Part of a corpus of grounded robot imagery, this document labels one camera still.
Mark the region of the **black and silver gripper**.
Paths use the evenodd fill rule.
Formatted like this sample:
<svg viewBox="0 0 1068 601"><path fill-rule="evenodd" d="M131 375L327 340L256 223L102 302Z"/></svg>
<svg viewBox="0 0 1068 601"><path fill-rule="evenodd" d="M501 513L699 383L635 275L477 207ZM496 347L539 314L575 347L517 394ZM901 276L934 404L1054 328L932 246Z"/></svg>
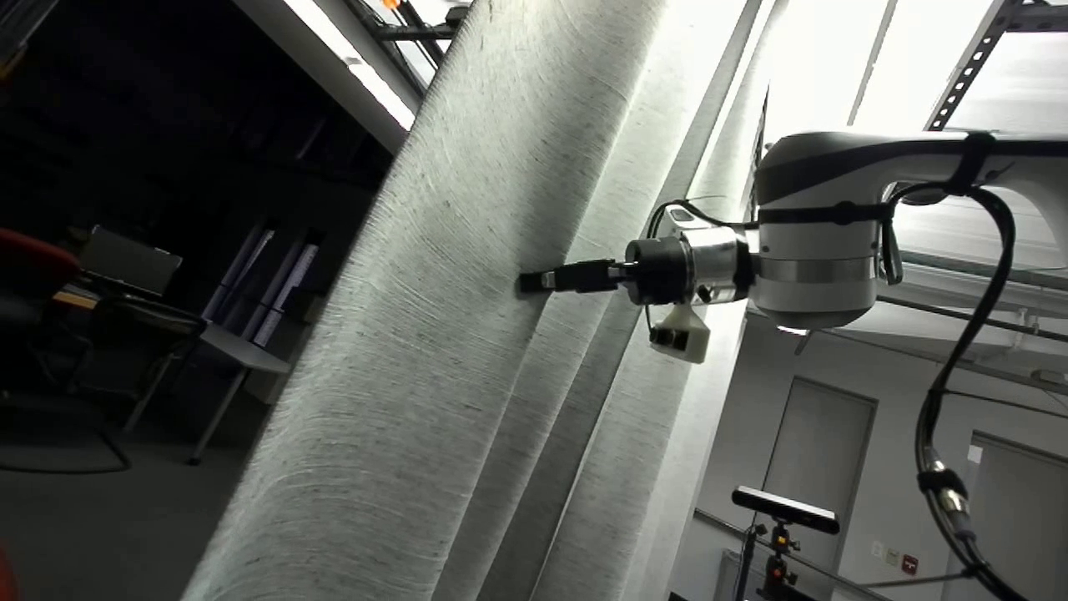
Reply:
<svg viewBox="0 0 1068 601"><path fill-rule="evenodd" d="M519 292L625 288L635 302L744 300L750 284L754 261L732 230L639 237L625 246L619 261L585 261L517 276Z"/></svg>

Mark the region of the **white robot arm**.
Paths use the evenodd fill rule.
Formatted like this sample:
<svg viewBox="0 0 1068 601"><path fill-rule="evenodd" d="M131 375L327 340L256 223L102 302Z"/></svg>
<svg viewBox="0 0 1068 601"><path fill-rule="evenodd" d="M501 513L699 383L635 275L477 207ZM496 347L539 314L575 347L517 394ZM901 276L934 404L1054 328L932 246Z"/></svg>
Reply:
<svg viewBox="0 0 1068 601"><path fill-rule="evenodd" d="M666 200L619 261L530 270L517 276L517 290L625 288L635 302L747 300L786 328L840 328L871 310L877 280L901 280L894 207L971 198L1000 223L1000 257L971 314L982 325L1004 290L1015 243L1010 215L993 189L1062 205L1063 159L1063 138L791 132L754 168L747 223Z"/></svg>

